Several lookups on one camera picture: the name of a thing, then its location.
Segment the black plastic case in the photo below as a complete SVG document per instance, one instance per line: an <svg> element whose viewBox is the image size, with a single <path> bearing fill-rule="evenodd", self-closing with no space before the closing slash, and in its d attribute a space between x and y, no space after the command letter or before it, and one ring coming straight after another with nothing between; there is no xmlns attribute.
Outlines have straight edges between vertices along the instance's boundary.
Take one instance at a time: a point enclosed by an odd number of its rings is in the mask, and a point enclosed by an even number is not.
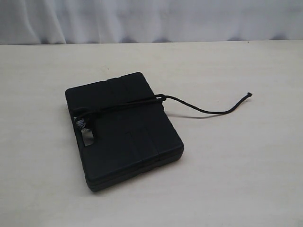
<svg viewBox="0 0 303 227"><path fill-rule="evenodd" d="M98 110L149 98L154 93L142 73L69 88L71 119ZM104 113L89 120L94 141L85 146L74 127L88 187L97 192L156 167L179 160L184 144L160 103Z"/></svg>

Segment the white backdrop curtain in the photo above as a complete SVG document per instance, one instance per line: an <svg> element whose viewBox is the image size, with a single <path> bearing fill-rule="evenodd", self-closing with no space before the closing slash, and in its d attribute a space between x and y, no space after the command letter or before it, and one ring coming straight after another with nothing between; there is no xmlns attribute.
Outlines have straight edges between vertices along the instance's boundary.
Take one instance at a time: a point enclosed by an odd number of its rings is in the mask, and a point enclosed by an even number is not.
<svg viewBox="0 0 303 227"><path fill-rule="evenodd" d="M300 0L3 0L1 44L302 39Z"/></svg>

